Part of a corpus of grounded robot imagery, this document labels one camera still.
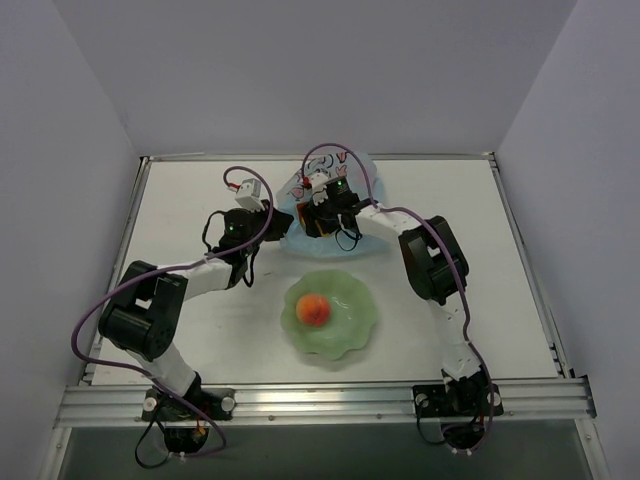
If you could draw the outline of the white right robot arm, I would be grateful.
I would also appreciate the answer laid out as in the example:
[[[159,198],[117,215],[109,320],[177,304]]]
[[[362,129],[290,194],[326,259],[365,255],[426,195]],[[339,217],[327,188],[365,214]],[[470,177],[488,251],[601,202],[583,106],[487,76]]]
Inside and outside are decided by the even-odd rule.
[[[469,264],[447,220],[423,219],[406,207],[361,199],[344,176],[312,174],[303,179],[303,189],[310,198],[298,211],[308,236],[343,230],[399,248],[411,288],[436,318],[445,403],[455,412],[469,411],[480,400],[479,387],[489,387],[491,380],[469,337]]]

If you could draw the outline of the pink fake peach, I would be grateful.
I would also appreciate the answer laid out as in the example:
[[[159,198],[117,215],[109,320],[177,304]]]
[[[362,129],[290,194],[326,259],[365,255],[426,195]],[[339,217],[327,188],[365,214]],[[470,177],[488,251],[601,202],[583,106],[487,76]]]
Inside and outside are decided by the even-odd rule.
[[[307,326],[320,327],[325,325],[331,316],[328,299],[320,294],[305,294],[296,303],[296,317]]]

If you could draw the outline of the light blue plastic bag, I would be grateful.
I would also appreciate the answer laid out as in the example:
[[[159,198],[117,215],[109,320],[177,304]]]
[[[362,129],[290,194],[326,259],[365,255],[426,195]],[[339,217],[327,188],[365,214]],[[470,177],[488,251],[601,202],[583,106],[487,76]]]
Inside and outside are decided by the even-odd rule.
[[[327,237],[312,238],[305,234],[299,222],[296,205],[308,202],[303,187],[303,178],[322,172],[331,179],[344,176],[360,200],[369,197],[382,201],[385,191],[378,177],[378,170],[370,156],[363,152],[354,154],[342,150],[323,156],[311,156],[304,162],[276,193],[279,211],[291,214],[294,221],[283,239],[281,248],[292,254],[309,258],[329,259],[363,255],[378,251],[384,242],[350,230],[339,230]]]

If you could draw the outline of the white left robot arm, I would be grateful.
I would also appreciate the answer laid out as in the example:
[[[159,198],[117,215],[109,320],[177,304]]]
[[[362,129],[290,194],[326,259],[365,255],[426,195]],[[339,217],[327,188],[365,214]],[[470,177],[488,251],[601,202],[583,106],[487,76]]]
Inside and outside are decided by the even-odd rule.
[[[257,211],[234,208],[220,214],[223,234],[217,245],[206,246],[196,267],[170,271],[144,261],[131,263],[99,320],[100,335],[169,391],[166,408],[179,419],[194,417],[206,397],[199,374],[174,344],[183,304],[241,281],[250,286],[260,245],[284,238],[294,220],[267,200]]]

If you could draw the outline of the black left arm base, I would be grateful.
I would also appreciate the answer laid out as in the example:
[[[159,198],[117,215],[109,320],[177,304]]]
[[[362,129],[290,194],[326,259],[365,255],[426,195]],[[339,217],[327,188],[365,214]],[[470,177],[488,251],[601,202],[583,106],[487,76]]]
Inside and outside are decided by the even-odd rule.
[[[225,451],[228,439],[219,422],[230,421],[235,407],[233,390],[214,393],[196,390],[182,398],[157,387],[149,389],[141,413],[146,427],[134,447],[136,464],[145,470],[154,470],[172,459],[185,462]],[[149,463],[142,458],[141,447],[154,428],[161,435],[161,458]]]

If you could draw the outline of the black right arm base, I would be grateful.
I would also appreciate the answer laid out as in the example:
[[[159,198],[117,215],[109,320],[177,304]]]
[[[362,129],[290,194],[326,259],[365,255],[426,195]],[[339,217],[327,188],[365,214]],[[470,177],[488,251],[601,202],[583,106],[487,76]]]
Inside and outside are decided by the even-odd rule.
[[[441,385],[412,387],[416,429],[429,446],[447,447],[453,455],[471,457],[487,441],[494,420],[504,414],[499,387],[484,368],[470,377]],[[439,437],[429,438],[422,421],[439,421]]]

